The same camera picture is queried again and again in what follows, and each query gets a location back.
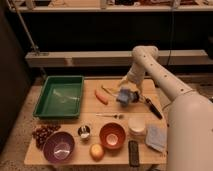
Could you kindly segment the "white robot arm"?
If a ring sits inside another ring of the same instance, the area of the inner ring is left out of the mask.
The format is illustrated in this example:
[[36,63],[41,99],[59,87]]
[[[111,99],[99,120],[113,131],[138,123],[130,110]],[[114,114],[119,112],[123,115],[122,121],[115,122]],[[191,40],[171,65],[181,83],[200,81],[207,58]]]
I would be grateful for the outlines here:
[[213,171],[213,103],[157,62],[156,46],[136,46],[120,84],[142,90],[148,73],[171,101],[167,128],[167,171]]

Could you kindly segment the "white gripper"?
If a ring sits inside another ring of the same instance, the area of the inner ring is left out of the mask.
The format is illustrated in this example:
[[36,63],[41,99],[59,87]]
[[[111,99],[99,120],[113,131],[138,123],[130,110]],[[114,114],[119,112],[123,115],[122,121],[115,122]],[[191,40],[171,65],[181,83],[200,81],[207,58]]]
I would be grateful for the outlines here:
[[144,73],[139,71],[133,71],[130,69],[128,73],[120,80],[118,86],[121,87],[128,82],[133,83],[139,92],[142,92],[142,82],[144,79]]

